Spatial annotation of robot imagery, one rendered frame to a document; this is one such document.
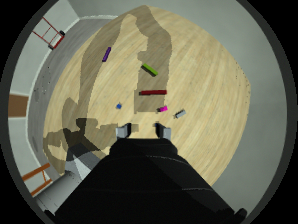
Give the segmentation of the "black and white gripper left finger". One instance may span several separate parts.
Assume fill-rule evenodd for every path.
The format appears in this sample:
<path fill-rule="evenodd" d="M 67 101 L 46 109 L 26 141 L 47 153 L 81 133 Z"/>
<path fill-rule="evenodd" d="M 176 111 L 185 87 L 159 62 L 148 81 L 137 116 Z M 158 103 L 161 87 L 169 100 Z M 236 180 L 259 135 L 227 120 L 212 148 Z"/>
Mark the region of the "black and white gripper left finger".
<path fill-rule="evenodd" d="M 120 138 L 129 138 L 131 135 L 131 123 L 126 123 L 121 127 L 116 127 L 116 141 Z"/>

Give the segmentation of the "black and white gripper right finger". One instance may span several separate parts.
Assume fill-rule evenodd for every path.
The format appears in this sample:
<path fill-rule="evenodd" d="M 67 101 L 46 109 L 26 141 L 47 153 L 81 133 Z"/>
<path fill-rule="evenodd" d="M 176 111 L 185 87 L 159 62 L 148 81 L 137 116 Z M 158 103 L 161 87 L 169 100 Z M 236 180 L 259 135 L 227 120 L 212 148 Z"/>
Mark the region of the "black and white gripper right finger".
<path fill-rule="evenodd" d="M 166 138 L 171 141 L 171 128 L 165 127 L 160 123 L 156 123 L 156 135 L 158 138 Z"/>

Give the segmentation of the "lime green rod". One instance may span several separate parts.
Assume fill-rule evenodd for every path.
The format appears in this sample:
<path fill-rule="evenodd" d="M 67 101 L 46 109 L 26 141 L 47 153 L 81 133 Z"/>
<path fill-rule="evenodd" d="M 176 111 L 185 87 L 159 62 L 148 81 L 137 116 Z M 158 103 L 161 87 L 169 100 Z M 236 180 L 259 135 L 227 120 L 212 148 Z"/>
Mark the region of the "lime green rod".
<path fill-rule="evenodd" d="M 143 67 L 148 70 L 150 73 L 152 73 L 154 76 L 156 76 L 158 74 L 157 71 L 155 71 L 153 68 L 151 68 L 150 66 L 148 66 L 146 63 L 143 64 Z"/>

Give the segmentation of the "red rod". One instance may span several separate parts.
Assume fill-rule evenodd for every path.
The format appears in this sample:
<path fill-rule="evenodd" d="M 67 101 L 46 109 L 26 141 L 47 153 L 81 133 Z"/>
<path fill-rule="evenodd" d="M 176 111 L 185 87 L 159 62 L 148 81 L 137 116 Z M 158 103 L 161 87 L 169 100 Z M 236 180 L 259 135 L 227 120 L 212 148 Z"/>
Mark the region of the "red rod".
<path fill-rule="evenodd" d="M 167 90 L 145 90 L 145 91 L 141 91 L 141 95 L 156 95 L 156 94 L 167 94 Z"/>

